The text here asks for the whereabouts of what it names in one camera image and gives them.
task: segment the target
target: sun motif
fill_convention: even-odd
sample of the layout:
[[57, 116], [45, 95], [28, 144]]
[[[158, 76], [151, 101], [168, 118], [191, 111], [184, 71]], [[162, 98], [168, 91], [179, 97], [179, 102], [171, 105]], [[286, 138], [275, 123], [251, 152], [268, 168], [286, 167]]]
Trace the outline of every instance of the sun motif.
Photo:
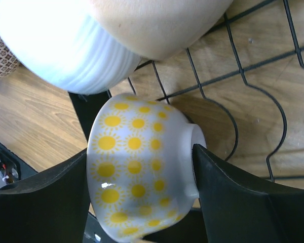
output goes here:
[[166, 192], [167, 182], [164, 178], [157, 178], [153, 181], [153, 190], [156, 194], [163, 194]]
[[110, 210], [106, 216], [104, 222], [109, 227], [128, 227], [129, 223], [132, 221], [127, 210]]
[[93, 179], [101, 182], [110, 182], [116, 180], [120, 176], [121, 165], [118, 165], [118, 160], [115, 160], [113, 157], [102, 156], [100, 159], [97, 159], [95, 163], [92, 163], [90, 166], [90, 174], [93, 176]]
[[135, 237], [140, 238], [144, 234], [144, 228], [138, 225], [131, 225], [129, 227], [124, 227], [118, 232], [119, 237]]
[[159, 153], [163, 149], [163, 143], [159, 138], [151, 138], [148, 142], [148, 148], [153, 153]]
[[164, 169], [164, 161], [159, 157], [154, 157], [149, 161], [149, 166], [152, 173], [160, 173]]
[[134, 117], [128, 122], [128, 129], [132, 132], [143, 132], [149, 126], [148, 120], [141, 116], [141, 117]]
[[135, 95], [129, 95], [125, 97], [126, 100], [137, 101], [138, 98]]
[[116, 111], [116, 112], [126, 112], [131, 108], [128, 102], [120, 101], [120, 100], [111, 102], [109, 107], [111, 111]]
[[150, 217], [154, 213], [154, 207], [151, 205], [151, 203], [140, 205], [138, 207], [138, 213], [143, 218]]
[[159, 200], [159, 204], [161, 207], [166, 208], [170, 205], [171, 199], [169, 197], [164, 197]]
[[146, 142], [144, 137], [141, 134], [132, 134], [125, 138], [123, 142], [124, 150], [130, 154], [138, 154], [141, 153], [145, 146]]
[[125, 175], [131, 179], [142, 178], [146, 172], [146, 166], [144, 160], [134, 155], [126, 159], [123, 170], [125, 171]]
[[163, 230], [163, 229], [169, 228], [171, 226], [172, 226], [171, 224], [161, 225], [160, 227], [158, 227], [158, 230]]
[[176, 218], [176, 222], [182, 220], [183, 218], [184, 218], [184, 215], [179, 214], [179, 215], [177, 216], [177, 218]]
[[110, 112], [103, 114], [98, 120], [100, 128], [105, 129], [105, 131], [117, 131], [126, 124], [126, 118], [120, 114], [120, 112]]
[[170, 105], [164, 105], [163, 108], [164, 108], [166, 111], [173, 111], [173, 108], [172, 108], [172, 106], [170, 106]]
[[156, 121], [156, 122], [152, 123], [151, 128], [155, 134], [163, 134], [165, 131], [164, 124], [161, 123], [160, 121]]
[[116, 133], [99, 133], [99, 135], [95, 136], [95, 138], [92, 140], [92, 146], [96, 153], [102, 155], [111, 153], [114, 154], [119, 150], [121, 140]]
[[152, 109], [149, 106], [139, 106], [136, 113], [139, 115], [148, 115], [151, 113], [151, 111]]
[[159, 102], [155, 101], [155, 100], [147, 101], [147, 103], [150, 104], [150, 105], [157, 105], [157, 104], [159, 104]]
[[163, 112], [163, 111], [159, 111], [158, 112], [158, 118], [167, 120], [168, 119], [168, 115], [165, 112]]
[[155, 227], [160, 227], [162, 223], [163, 223], [162, 219], [150, 219], [145, 223], [145, 226], [148, 228], [155, 228]]
[[129, 184], [126, 193], [126, 196], [133, 201], [145, 202], [150, 195], [150, 189], [147, 183], [133, 181]]
[[107, 188], [99, 188], [96, 192], [95, 202], [104, 209], [112, 207], [117, 210], [117, 206], [125, 201], [125, 192], [120, 186], [112, 185]]
[[169, 219], [172, 219], [172, 218], [174, 218], [174, 217], [177, 217], [177, 214], [178, 214], [177, 210], [172, 209], [172, 210], [170, 210], [170, 211], [167, 213], [167, 217], [168, 217]]

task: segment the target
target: black wire rack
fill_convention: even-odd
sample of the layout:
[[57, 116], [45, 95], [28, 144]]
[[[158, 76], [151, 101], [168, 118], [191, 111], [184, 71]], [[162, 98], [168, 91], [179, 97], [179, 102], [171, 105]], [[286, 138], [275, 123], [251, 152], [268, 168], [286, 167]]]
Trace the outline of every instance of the black wire rack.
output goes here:
[[[233, 54], [234, 54], [234, 57], [235, 57], [235, 60], [236, 60], [236, 63], [237, 63], [237, 66], [238, 66], [238, 69], [235, 70], [235, 71], [231, 71], [229, 73], [226, 73], [224, 75], [221, 75], [221, 76], [218, 76], [216, 78], [212, 78], [210, 80], [207, 80], [207, 81], [204, 81], [204, 82], [201, 82], [200, 79], [199, 79], [199, 75], [198, 75], [198, 72], [195, 68], [195, 65], [194, 65], [194, 61], [193, 61], [193, 58], [192, 58], [192, 55], [189, 51], [189, 49], [186, 49], [186, 54], [187, 54], [187, 58], [189, 59], [189, 62], [190, 62], [190, 65], [191, 65], [191, 68], [193, 70], [193, 73], [194, 73], [194, 76], [196, 78], [196, 84], [193, 85], [193, 86], [190, 86], [188, 88], [185, 88], [185, 89], [182, 89], [180, 91], [177, 91], [177, 92], [174, 92], [174, 93], [171, 93], [171, 94], [167, 94], [163, 85], [162, 85], [162, 82], [161, 82], [161, 79], [160, 79], [160, 76], [158, 74], [158, 70], [157, 70], [157, 67], [156, 67], [156, 64], [154, 61], [146, 61], [142, 64], [140, 64], [136, 70], [139, 70], [141, 68], [144, 68], [146, 67], [147, 65], [152, 65], [153, 66], [153, 70], [154, 70], [154, 73], [155, 73], [155, 76], [156, 76], [156, 79], [160, 85], [160, 88], [162, 90], [162, 93], [163, 93], [163, 97], [159, 98], [158, 100], [159, 101], [162, 101], [162, 100], [165, 100], [168, 104], [170, 104], [170, 101], [169, 101], [169, 98], [172, 98], [172, 97], [176, 97], [176, 96], [179, 96], [179, 95], [182, 95], [182, 94], [185, 94], [187, 92], [190, 92], [190, 91], [193, 91], [193, 90], [197, 90], [199, 89], [203, 99], [217, 105], [220, 109], [222, 109], [226, 114], [227, 116], [229, 117], [229, 119], [231, 120], [233, 126], [234, 126], [234, 130], [235, 130], [235, 142], [234, 142], [234, 146], [231, 150], [231, 152], [229, 153], [229, 155], [225, 158], [225, 161], [228, 161], [233, 155], [234, 153], [236, 152], [236, 149], [238, 147], [238, 143], [239, 143], [239, 129], [238, 129], [238, 125], [236, 123], [236, 120], [235, 118], [233, 117], [233, 115], [230, 113], [230, 111], [225, 107], [223, 106], [222, 104], [220, 104], [219, 102], [213, 100], [213, 99], [210, 99], [208, 98], [202, 87], [205, 87], [207, 85], [210, 85], [210, 84], [214, 84], [216, 82], [220, 82], [222, 80], [225, 80], [227, 78], [230, 78], [230, 77], [233, 77], [235, 75], [240, 75], [242, 77], [242, 80], [243, 80], [243, 83], [245, 86], [251, 88], [251, 89], [254, 89], [258, 92], [261, 92], [263, 93], [264, 95], [266, 95], [268, 98], [270, 98], [273, 103], [276, 105], [276, 107], [278, 108], [280, 114], [281, 114], [281, 118], [282, 118], [282, 122], [283, 122], [283, 133], [281, 135], [281, 139], [278, 143], [278, 145], [276, 146], [276, 148], [267, 155], [266, 159], [265, 159], [265, 162], [267, 164], [267, 168], [268, 168], [268, 172], [269, 172], [269, 177], [263, 177], [265, 179], [269, 179], [271, 180], [272, 182], [274, 182], [275, 180], [278, 180], [278, 179], [284, 179], [284, 180], [287, 180], [287, 179], [304, 179], [304, 176], [274, 176], [273, 175], [273, 171], [272, 171], [272, 166], [271, 166], [271, 158], [272, 156], [277, 153], [277, 151], [281, 148], [281, 146], [283, 145], [284, 141], [285, 141], [285, 138], [286, 138], [286, 134], [287, 134], [287, 118], [286, 118], [286, 115], [285, 115], [285, 111], [283, 109], [283, 107], [281, 106], [281, 104], [279, 103], [279, 101], [273, 96], [271, 95], [269, 92], [267, 92], [266, 90], [258, 87], [258, 86], [255, 86], [255, 85], [252, 85], [248, 82], [247, 78], [246, 78], [246, 75], [245, 75], [245, 72], [247, 71], [250, 71], [250, 70], [253, 70], [253, 69], [256, 69], [256, 68], [259, 68], [261, 66], [264, 66], [264, 65], [267, 65], [267, 64], [270, 64], [270, 63], [273, 63], [273, 62], [276, 62], [278, 60], [281, 60], [281, 59], [284, 59], [284, 58], [287, 58], [287, 57], [290, 57], [290, 56], [293, 56], [293, 55], [296, 55], [297, 58], [298, 58], [298, 62], [299, 62], [299, 65], [304, 69], [304, 61], [303, 61], [303, 58], [302, 58], [302, 52], [304, 51], [304, 46], [299, 46], [299, 43], [298, 43], [298, 39], [297, 39], [297, 35], [296, 35], [296, 31], [295, 31], [295, 28], [294, 28], [294, 24], [293, 24], [293, 20], [292, 20], [292, 15], [291, 15], [291, 11], [290, 11], [290, 7], [289, 7], [289, 3], [288, 3], [288, 0], [281, 0], [284, 4], [284, 9], [285, 9], [285, 12], [286, 12], [286, 17], [287, 17], [287, 21], [288, 21], [288, 24], [289, 24], [289, 28], [290, 28], [290, 33], [291, 33], [291, 38], [293, 40], [293, 44], [294, 44], [294, 50], [292, 51], [289, 51], [289, 52], [286, 52], [286, 53], [283, 53], [283, 54], [280, 54], [280, 55], [277, 55], [277, 56], [274, 56], [274, 57], [271, 57], [271, 58], [268, 58], [268, 59], [265, 59], [265, 60], [262, 60], [258, 63], [255, 63], [255, 64], [252, 64], [252, 65], [249, 65], [249, 66], [246, 66], [246, 67], [242, 67], [242, 64], [241, 64], [241, 61], [240, 61], [240, 58], [239, 58], [239, 54], [238, 54], [238, 51], [237, 51], [237, 48], [236, 48], [236, 45], [234, 43], [234, 38], [233, 38], [233, 35], [232, 35], [232, 31], [231, 31], [231, 26], [230, 24], [232, 24], [233, 22], [273, 3], [273, 2], [276, 2], [277, 0], [265, 0], [265, 1], [262, 1], [260, 2], [259, 4], [255, 5], [254, 7], [251, 7], [231, 18], [228, 18], [227, 14], [225, 13], [224, 14], [224, 21], [216, 26], [214, 26], [213, 28], [211, 28], [205, 35], [208, 35], [218, 29], [221, 29], [221, 28], [226, 28], [227, 29], [227, 34], [228, 34], [228, 37], [229, 37], [229, 40], [230, 40], [230, 43], [231, 43], [231, 46], [232, 46], [232, 51], [233, 51]], [[131, 82], [131, 79], [128, 78], [128, 83], [133, 91], [134, 94], [136, 94], [136, 90]]]

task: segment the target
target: yellow sun pattern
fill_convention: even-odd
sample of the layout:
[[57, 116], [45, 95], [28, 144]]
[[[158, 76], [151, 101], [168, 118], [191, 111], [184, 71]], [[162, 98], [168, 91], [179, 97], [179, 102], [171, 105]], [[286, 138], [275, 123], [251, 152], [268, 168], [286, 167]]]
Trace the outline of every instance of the yellow sun pattern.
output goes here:
[[147, 169], [147, 165], [138, 156], [134, 155], [127, 158], [123, 165], [123, 171], [131, 179], [142, 178]]
[[[145, 233], [145, 229], [161, 230], [171, 226], [169, 220], [177, 222], [183, 218], [177, 209], [172, 208], [172, 199], [167, 192], [167, 180], [162, 177], [165, 167], [160, 153], [164, 149], [160, 135], [166, 131], [165, 123], [169, 118], [169, 112], [174, 108], [169, 105], [160, 105], [156, 109], [158, 101], [147, 101], [145, 104], [136, 104], [139, 99], [134, 95], [124, 96], [122, 99], [110, 103], [110, 112], [102, 115], [98, 124], [102, 131], [92, 139], [92, 146], [100, 158], [90, 164], [90, 175], [98, 182], [106, 184], [105, 188], [96, 191], [94, 202], [106, 210], [104, 223], [108, 227], [118, 229], [119, 237], [139, 238]], [[125, 117], [124, 112], [133, 110], [135, 116], [130, 119]], [[155, 120], [149, 122], [147, 115], [154, 115]], [[125, 138], [117, 135], [119, 129], [126, 128], [131, 134]], [[142, 132], [151, 130], [154, 136], [146, 140]], [[155, 157], [144, 161], [140, 154], [145, 149], [150, 150]], [[126, 151], [130, 156], [120, 162], [113, 157], [119, 150]], [[142, 178], [147, 169], [155, 175], [151, 184], [144, 183]], [[125, 174], [131, 179], [127, 188], [116, 184], [117, 178]], [[158, 194], [158, 204], [148, 202], [150, 194]], [[128, 212], [123, 209], [123, 203], [136, 202], [136, 212]], [[164, 211], [164, 218], [157, 218], [156, 210]], [[144, 227], [133, 221], [138, 215], [144, 219]]]
[[132, 221], [130, 214], [127, 210], [110, 210], [106, 216], [104, 222], [109, 227], [128, 227], [129, 223]]
[[158, 112], [158, 118], [167, 120], [168, 119], [168, 115], [165, 112], [160, 111], [160, 112]]
[[118, 209], [118, 206], [122, 205], [125, 201], [125, 192], [120, 186], [109, 186], [107, 188], [99, 188], [96, 192], [95, 202], [100, 207], [106, 208], [115, 208]]
[[132, 225], [126, 228], [122, 228], [118, 232], [119, 237], [134, 237], [140, 238], [143, 235], [144, 228], [136, 225]]
[[124, 150], [129, 154], [139, 154], [146, 147], [146, 141], [144, 137], [139, 134], [132, 134], [125, 138], [123, 142]]
[[135, 95], [129, 95], [125, 97], [126, 100], [137, 101], [138, 98]]
[[166, 111], [173, 111], [173, 107], [172, 106], [170, 106], [170, 105], [165, 105], [165, 106], [163, 106], [163, 108], [166, 110]]
[[173, 217], [176, 217], [177, 216], [177, 211], [175, 209], [173, 210], [170, 210], [168, 213], [167, 213], [167, 217], [168, 218], [173, 218]]
[[127, 198], [135, 202], [145, 202], [150, 195], [150, 188], [147, 183], [133, 181], [126, 191]]
[[102, 156], [95, 163], [91, 164], [90, 174], [97, 181], [111, 182], [120, 176], [120, 172], [122, 172], [121, 167], [113, 157], [109, 155], [106, 157]]
[[152, 108], [149, 106], [139, 106], [136, 113], [139, 115], [149, 115], [151, 114]]
[[136, 116], [129, 120], [127, 127], [132, 132], [143, 132], [149, 127], [149, 123], [144, 116]]
[[164, 132], [165, 132], [165, 126], [160, 121], [156, 121], [156, 122], [152, 123], [151, 128], [155, 134], [164, 134]]
[[159, 102], [158, 101], [147, 101], [147, 103], [148, 104], [150, 104], [150, 105], [157, 105], [157, 104], [159, 104]]
[[152, 153], [160, 153], [163, 149], [162, 140], [159, 138], [151, 138], [148, 142], [148, 148]]
[[153, 215], [154, 208], [151, 204], [147, 203], [138, 207], [140, 217], [147, 218]]
[[162, 219], [150, 219], [145, 223], [145, 226], [148, 228], [160, 227], [162, 221]]
[[103, 114], [98, 120], [100, 128], [105, 129], [106, 132], [113, 131], [114, 129], [117, 131], [125, 126], [126, 122], [125, 116], [120, 114], [119, 111]]
[[157, 178], [153, 182], [154, 193], [164, 194], [166, 192], [167, 182], [163, 178]]
[[169, 197], [164, 197], [159, 201], [160, 206], [163, 208], [168, 207], [170, 203], [171, 203], [171, 199]]
[[120, 149], [121, 140], [116, 133], [104, 132], [100, 133], [98, 136], [92, 140], [93, 150], [99, 154], [114, 154]]
[[180, 220], [182, 220], [182, 219], [183, 219], [183, 217], [184, 217], [184, 215], [179, 214], [179, 215], [177, 216], [177, 218], [176, 218], [176, 221], [180, 221]]
[[164, 169], [164, 165], [165, 165], [164, 161], [159, 157], [153, 157], [149, 161], [149, 166], [153, 174], [161, 173]]
[[117, 100], [111, 102], [109, 108], [111, 109], [111, 111], [127, 112], [131, 109], [131, 105], [129, 102]]

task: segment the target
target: wooden floor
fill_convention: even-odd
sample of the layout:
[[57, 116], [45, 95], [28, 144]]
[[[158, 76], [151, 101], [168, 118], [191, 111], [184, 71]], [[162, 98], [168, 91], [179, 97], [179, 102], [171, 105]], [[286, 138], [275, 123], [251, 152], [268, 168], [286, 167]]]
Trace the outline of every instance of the wooden floor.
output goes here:
[[[235, 0], [229, 17], [259, 3]], [[304, 45], [304, 0], [290, 0], [299, 44]], [[242, 65], [248, 66], [294, 49], [284, 5], [269, 6], [231, 25]], [[190, 48], [201, 82], [238, 69], [227, 31], [216, 31]], [[156, 64], [167, 94], [196, 84], [185, 52]], [[264, 88], [283, 106], [287, 138], [272, 157], [276, 176], [304, 175], [304, 69], [296, 56], [248, 71], [250, 84]], [[138, 95], [161, 98], [152, 65], [131, 75]], [[131, 91], [127, 81], [114, 87], [113, 95]], [[282, 119], [272, 100], [243, 84], [240, 75], [203, 87], [208, 98], [227, 107], [239, 127], [239, 146], [230, 162], [258, 176], [268, 176], [266, 156], [282, 135]], [[170, 99], [199, 124], [208, 148], [224, 158], [234, 145], [234, 128], [218, 106], [202, 99], [199, 90]], [[58, 164], [86, 147], [86, 140], [66, 92], [42, 81], [24, 67], [0, 81], [0, 142], [37, 171]], [[304, 188], [304, 180], [279, 183]]]

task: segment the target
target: white ribbed bowl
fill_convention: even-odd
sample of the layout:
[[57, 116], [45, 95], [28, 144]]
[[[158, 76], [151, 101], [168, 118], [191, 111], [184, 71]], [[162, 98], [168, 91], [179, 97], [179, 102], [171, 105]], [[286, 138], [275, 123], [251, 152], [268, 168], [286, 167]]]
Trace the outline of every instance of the white ribbed bowl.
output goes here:
[[108, 90], [141, 59], [90, 17], [81, 0], [0, 0], [0, 37], [29, 70], [77, 94]]

